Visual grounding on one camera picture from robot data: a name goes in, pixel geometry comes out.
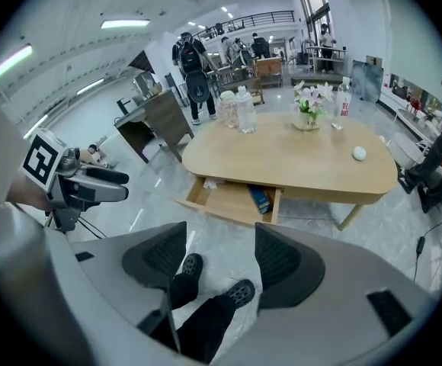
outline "plastic bottle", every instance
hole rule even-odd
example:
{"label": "plastic bottle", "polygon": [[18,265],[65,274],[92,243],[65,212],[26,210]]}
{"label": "plastic bottle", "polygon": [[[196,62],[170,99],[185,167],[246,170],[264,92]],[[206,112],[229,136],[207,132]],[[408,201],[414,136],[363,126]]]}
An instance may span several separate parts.
{"label": "plastic bottle", "polygon": [[236,104],[236,97],[232,91],[224,91],[221,95],[220,111],[224,120],[224,124],[229,128],[239,126],[238,121],[238,105]]}
{"label": "plastic bottle", "polygon": [[350,112],[350,103],[350,78],[343,76],[343,82],[338,87],[338,94],[336,95],[335,117],[347,117]]}
{"label": "plastic bottle", "polygon": [[238,87],[236,103],[238,104],[239,129],[243,133],[253,133],[257,130],[257,113],[253,106],[251,94],[246,91],[244,85]]}

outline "cable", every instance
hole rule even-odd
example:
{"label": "cable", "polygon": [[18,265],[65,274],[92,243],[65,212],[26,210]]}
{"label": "cable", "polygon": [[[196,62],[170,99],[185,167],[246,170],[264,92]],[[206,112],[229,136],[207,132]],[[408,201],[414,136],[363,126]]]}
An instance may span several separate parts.
{"label": "cable", "polygon": [[97,228],[93,223],[90,223],[89,221],[87,221],[84,217],[79,217],[82,221],[85,221],[86,223],[88,223],[90,226],[92,226],[94,229],[96,229],[102,236],[104,236],[107,239],[107,236],[104,234],[104,232],[102,232],[102,230],[100,230],[99,228]]}
{"label": "cable", "polygon": [[415,269],[414,269],[414,279],[412,280],[413,282],[416,282],[416,275],[418,274],[418,259],[419,259],[419,256],[416,256],[416,264],[415,264]]}
{"label": "cable", "polygon": [[78,222],[79,222],[84,228],[86,228],[89,232],[91,232],[94,236],[96,236],[98,239],[102,240],[102,237],[99,237],[96,233],[92,232],[92,230],[91,230],[87,225],[85,225],[81,220],[78,220]]}
{"label": "cable", "polygon": [[439,225],[442,224],[442,221],[438,224],[433,226],[431,229],[429,229],[423,236],[419,237],[418,244],[416,245],[416,264],[415,264],[415,270],[414,270],[414,279],[413,281],[416,282],[416,275],[418,273],[418,263],[419,263],[419,256],[421,256],[422,250],[424,249],[424,243],[426,242],[426,235],[439,227]]}

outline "black pants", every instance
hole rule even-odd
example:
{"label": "black pants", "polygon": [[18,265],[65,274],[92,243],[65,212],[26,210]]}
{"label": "black pants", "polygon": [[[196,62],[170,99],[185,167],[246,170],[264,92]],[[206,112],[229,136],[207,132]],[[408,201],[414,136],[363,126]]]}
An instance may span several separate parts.
{"label": "black pants", "polygon": [[[189,97],[189,102],[191,103],[191,113],[192,119],[199,118],[199,111],[197,110],[197,103],[192,100],[191,96],[187,94]],[[209,98],[207,99],[207,110],[209,111],[209,115],[213,115],[216,113],[216,107],[214,106],[213,94],[209,93]]]}
{"label": "black pants", "polygon": [[[175,275],[168,289],[172,309],[187,305],[197,297],[197,281],[190,275]],[[177,330],[181,354],[209,364],[221,342],[224,332],[235,314],[235,303],[228,296],[210,298]],[[151,337],[176,350],[168,319],[165,318]]]}
{"label": "black pants", "polygon": [[[322,58],[332,58],[333,57],[333,50],[330,49],[321,49]],[[330,70],[333,70],[333,62],[332,61],[322,61],[322,68],[329,72]]]}
{"label": "black pants", "polygon": [[[421,164],[405,171],[405,181],[416,186],[422,183],[442,163],[442,134],[434,141],[428,155]],[[442,179],[426,193],[426,205],[431,209],[442,201]]]}

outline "black backpack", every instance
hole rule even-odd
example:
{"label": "black backpack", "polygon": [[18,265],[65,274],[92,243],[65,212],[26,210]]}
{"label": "black backpack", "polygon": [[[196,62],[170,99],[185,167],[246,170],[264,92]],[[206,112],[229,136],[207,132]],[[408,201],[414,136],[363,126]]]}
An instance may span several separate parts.
{"label": "black backpack", "polygon": [[193,72],[203,72],[204,62],[202,56],[194,47],[193,38],[187,37],[177,42],[178,62],[183,75],[187,76]]}

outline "open drawer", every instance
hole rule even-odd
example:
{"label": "open drawer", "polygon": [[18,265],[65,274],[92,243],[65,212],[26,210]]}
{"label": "open drawer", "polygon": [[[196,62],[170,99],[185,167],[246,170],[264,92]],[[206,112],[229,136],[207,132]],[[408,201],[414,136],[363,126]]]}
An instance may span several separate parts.
{"label": "open drawer", "polygon": [[241,225],[253,226],[256,222],[277,223],[279,188],[264,188],[273,209],[269,213],[260,214],[246,184],[225,181],[218,184],[217,188],[209,189],[204,188],[204,180],[205,178],[197,177],[185,201],[176,201],[190,209],[203,211]]}

